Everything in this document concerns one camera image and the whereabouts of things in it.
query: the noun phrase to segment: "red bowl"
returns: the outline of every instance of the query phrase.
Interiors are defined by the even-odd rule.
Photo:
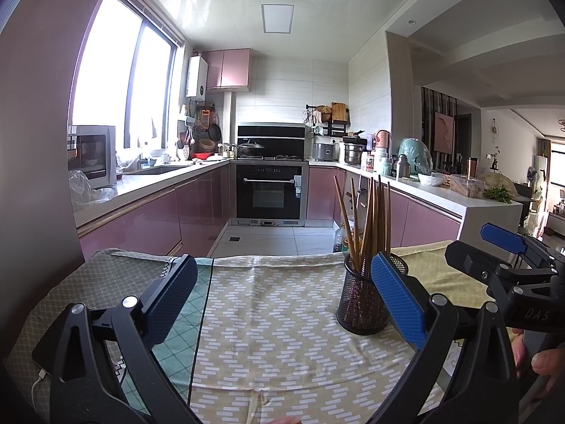
[[[210,157],[211,153],[194,153],[193,158],[202,159],[203,161]]]

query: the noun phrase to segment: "pink artwork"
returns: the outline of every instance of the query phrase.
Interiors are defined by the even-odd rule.
[[[453,153],[453,127],[451,116],[436,113],[436,132],[434,135],[433,151]]]

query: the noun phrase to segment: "square ceiling light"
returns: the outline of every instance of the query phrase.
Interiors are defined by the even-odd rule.
[[[292,14],[295,6],[292,4],[263,4],[263,30],[265,33],[290,33]]]

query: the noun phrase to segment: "water heater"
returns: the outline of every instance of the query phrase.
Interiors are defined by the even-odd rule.
[[[186,96],[197,101],[206,100],[206,79],[208,64],[201,56],[192,56],[188,62]]]

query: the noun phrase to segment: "sink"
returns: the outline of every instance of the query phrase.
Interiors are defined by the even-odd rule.
[[[168,173],[172,171],[179,171],[181,169],[186,169],[188,166],[178,166],[178,165],[160,165],[159,167],[149,167],[148,169],[143,169],[139,172],[131,173],[130,175],[161,175],[162,173]]]

